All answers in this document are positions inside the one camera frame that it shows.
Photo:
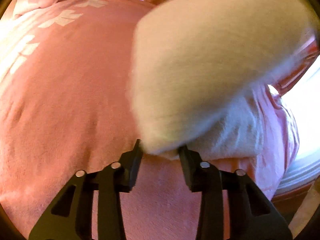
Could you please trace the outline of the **cream fluffy garment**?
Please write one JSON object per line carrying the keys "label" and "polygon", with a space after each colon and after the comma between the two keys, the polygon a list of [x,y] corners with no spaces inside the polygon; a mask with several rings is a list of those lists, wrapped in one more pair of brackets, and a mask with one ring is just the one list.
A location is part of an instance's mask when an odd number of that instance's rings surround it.
{"label": "cream fluffy garment", "polygon": [[290,74],[319,22],[308,0],[168,0],[137,24],[132,96],[146,153],[206,159],[264,148],[258,93]]}

